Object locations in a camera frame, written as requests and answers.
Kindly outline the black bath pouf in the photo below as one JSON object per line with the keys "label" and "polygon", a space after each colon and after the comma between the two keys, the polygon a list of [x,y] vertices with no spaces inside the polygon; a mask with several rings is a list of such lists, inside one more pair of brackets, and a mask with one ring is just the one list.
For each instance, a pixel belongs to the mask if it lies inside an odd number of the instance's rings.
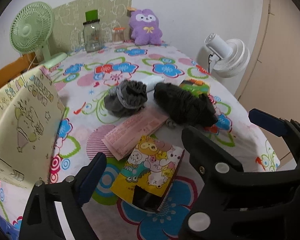
{"label": "black bath pouf", "polygon": [[178,125],[211,127],[218,120],[206,94],[195,96],[171,83],[157,83],[154,100]]}

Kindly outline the yellow cartoon tissue pack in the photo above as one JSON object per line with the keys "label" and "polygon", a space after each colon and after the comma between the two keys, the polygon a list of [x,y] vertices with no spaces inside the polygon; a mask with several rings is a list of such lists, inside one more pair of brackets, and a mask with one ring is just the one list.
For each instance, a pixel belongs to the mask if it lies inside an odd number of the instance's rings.
{"label": "yellow cartoon tissue pack", "polygon": [[112,183],[111,192],[137,209],[158,213],[184,153],[183,148],[169,142],[141,137]]}

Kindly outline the pink wipes packet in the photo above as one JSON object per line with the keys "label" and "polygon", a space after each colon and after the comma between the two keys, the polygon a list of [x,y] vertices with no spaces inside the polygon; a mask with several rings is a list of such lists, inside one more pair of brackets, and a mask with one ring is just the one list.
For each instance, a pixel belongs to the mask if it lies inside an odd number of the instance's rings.
{"label": "pink wipes packet", "polygon": [[102,142],[117,160],[121,160],[132,152],[141,137],[154,133],[167,119],[168,116],[157,109],[146,107],[108,132]]}

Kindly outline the green orange tissue pack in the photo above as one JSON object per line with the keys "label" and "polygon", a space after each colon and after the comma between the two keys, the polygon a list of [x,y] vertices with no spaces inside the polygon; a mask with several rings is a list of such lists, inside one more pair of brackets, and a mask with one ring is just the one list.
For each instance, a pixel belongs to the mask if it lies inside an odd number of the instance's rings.
{"label": "green orange tissue pack", "polygon": [[205,95],[210,94],[210,85],[208,83],[205,83],[202,80],[196,80],[196,79],[183,80],[180,83],[179,87],[191,92],[196,97],[199,97],[200,94],[205,94]]}

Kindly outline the white clear plastic packet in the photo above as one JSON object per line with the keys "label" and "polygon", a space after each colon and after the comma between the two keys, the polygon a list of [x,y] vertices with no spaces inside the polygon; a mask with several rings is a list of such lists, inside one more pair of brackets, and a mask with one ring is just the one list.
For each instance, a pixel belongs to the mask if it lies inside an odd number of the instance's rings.
{"label": "white clear plastic packet", "polygon": [[144,77],[134,78],[134,81],[143,83],[146,86],[146,92],[149,93],[154,90],[156,84],[164,82],[165,79],[160,75],[145,75]]}

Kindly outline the grey bath pouf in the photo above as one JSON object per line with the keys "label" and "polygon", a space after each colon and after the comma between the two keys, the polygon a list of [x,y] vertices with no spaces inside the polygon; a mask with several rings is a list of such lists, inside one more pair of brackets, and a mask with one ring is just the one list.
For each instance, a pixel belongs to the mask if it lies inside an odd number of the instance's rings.
{"label": "grey bath pouf", "polygon": [[124,80],[109,90],[104,98],[104,106],[114,116],[131,116],[147,102],[146,89],[147,86],[142,82]]}

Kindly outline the beige wardrobe door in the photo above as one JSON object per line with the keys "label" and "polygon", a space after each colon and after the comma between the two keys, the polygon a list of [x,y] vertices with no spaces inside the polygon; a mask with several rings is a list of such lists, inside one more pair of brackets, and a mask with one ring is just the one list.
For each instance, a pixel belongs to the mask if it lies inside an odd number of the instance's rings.
{"label": "beige wardrobe door", "polygon": [[300,123],[300,11],[292,0],[263,0],[255,48],[235,96],[247,111]]}

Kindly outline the white standing fan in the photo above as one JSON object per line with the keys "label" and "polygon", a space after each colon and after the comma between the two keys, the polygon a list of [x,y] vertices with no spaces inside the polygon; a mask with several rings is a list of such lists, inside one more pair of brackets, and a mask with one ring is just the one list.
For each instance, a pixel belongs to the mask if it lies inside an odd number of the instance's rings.
{"label": "white standing fan", "polygon": [[250,51],[238,38],[225,41],[219,35],[211,33],[205,39],[205,45],[211,51],[207,68],[209,73],[213,70],[222,78],[230,78],[248,66]]}

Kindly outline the yellow cartoon fabric storage box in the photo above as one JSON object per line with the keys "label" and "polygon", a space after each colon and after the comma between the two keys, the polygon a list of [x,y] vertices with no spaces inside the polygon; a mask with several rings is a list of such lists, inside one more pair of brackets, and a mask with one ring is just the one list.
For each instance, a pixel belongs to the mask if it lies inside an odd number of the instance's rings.
{"label": "yellow cartoon fabric storage box", "polygon": [[57,132],[65,111],[44,66],[0,89],[0,179],[30,189],[49,176]]}

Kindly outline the floral tablecloth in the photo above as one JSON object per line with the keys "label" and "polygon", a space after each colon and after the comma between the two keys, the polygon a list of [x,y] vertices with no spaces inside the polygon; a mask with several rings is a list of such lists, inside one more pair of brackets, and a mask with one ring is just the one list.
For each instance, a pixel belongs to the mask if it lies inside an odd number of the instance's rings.
{"label": "floral tablecloth", "polygon": [[50,69],[50,77],[65,106],[51,158],[49,182],[76,174],[94,155],[103,152],[107,166],[84,209],[100,239],[177,239],[182,221],[203,187],[203,182],[183,157],[175,183],[157,214],[135,209],[110,190],[124,166],[102,142],[122,119],[111,115],[104,98],[124,80],[160,75],[179,85],[183,80],[202,80],[210,85],[209,98],[217,123],[204,129],[213,142],[238,159],[246,171],[275,171],[280,161],[264,133],[249,119],[237,99],[203,67],[176,48],[108,45],[96,53],[72,53]]}

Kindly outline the purple plush bunny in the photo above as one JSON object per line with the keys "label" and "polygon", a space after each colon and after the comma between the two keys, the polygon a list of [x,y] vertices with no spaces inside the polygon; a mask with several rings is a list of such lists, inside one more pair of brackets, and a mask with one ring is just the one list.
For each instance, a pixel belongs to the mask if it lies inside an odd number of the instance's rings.
{"label": "purple plush bunny", "polygon": [[159,19],[151,9],[132,11],[129,26],[135,45],[161,45],[162,31],[159,28]]}

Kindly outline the wooden bed headboard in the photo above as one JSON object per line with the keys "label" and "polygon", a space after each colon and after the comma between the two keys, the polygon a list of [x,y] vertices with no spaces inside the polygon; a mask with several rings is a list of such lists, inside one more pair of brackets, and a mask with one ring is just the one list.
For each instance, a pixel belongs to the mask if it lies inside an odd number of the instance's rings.
{"label": "wooden bed headboard", "polygon": [[25,54],[0,70],[0,88],[38,64],[35,52]]}

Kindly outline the toothpick jar orange lid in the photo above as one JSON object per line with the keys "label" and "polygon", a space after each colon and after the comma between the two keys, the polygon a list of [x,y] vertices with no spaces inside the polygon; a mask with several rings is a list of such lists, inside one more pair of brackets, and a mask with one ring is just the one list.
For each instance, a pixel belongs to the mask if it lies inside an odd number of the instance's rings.
{"label": "toothpick jar orange lid", "polygon": [[124,42],[124,27],[117,27],[112,30],[112,42],[113,44],[122,44]]}

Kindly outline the glass jar with green cup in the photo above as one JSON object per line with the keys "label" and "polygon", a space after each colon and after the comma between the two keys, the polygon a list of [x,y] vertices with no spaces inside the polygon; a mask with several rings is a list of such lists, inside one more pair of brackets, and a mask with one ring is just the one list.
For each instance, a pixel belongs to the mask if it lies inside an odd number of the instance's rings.
{"label": "glass jar with green cup", "polygon": [[85,51],[87,53],[101,50],[102,37],[100,19],[98,10],[91,10],[85,13],[85,22],[83,23],[83,38]]}

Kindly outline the green patterned board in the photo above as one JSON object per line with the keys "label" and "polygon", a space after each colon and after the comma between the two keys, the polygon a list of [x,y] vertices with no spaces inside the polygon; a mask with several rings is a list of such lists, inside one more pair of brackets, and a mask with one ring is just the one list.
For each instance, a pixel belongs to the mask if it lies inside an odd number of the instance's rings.
{"label": "green patterned board", "polygon": [[125,28],[128,38],[128,8],[132,0],[75,0],[53,9],[54,27],[49,38],[50,52],[71,52],[84,46],[83,28],[85,22],[100,27],[102,41],[112,40],[115,28]]}

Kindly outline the green desk fan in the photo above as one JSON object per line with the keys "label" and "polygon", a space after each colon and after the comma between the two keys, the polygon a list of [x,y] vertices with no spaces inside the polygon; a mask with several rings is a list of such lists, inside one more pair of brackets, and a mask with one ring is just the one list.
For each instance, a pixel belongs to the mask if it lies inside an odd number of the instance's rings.
{"label": "green desk fan", "polygon": [[17,52],[29,54],[40,50],[47,69],[61,63],[68,55],[60,52],[51,55],[48,41],[54,27],[52,8],[44,2],[33,2],[23,7],[10,27],[10,43]]}

